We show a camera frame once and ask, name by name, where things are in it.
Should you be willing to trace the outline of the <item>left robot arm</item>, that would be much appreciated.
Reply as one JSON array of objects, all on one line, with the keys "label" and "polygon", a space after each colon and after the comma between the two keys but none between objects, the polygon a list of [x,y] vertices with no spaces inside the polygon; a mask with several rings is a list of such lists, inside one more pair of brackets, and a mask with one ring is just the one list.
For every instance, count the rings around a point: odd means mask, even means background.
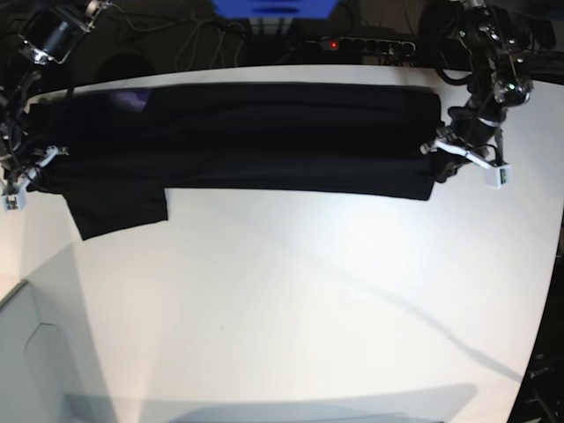
[{"label": "left robot arm", "polygon": [[[437,59],[435,72],[447,85],[463,86],[470,97],[448,110],[449,122],[420,147],[429,156],[434,178],[445,183],[467,165],[486,172],[489,185],[508,183],[503,129],[508,111],[530,99],[533,83],[523,49],[509,22],[484,1],[434,1],[419,20],[419,37]],[[447,75],[446,47],[458,41],[470,71],[462,78]]]}]

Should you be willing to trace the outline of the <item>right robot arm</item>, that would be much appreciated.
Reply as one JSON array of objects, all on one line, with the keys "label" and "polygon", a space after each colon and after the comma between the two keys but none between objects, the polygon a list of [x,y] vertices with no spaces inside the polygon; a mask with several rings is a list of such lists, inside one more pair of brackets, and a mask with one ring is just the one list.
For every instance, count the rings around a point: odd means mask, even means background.
[{"label": "right robot arm", "polygon": [[15,196],[35,184],[39,170],[59,152],[49,147],[38,162],[27,165],[24,152],[40,137],[25,131],[24,110],[30,89],[50,64],[63,65],[73,49],[95,28],[111,1],[33,1],[30,15],[18,30],[18,52],[8,60],[1,77],[1,168],[7,178],[2,195]]}]

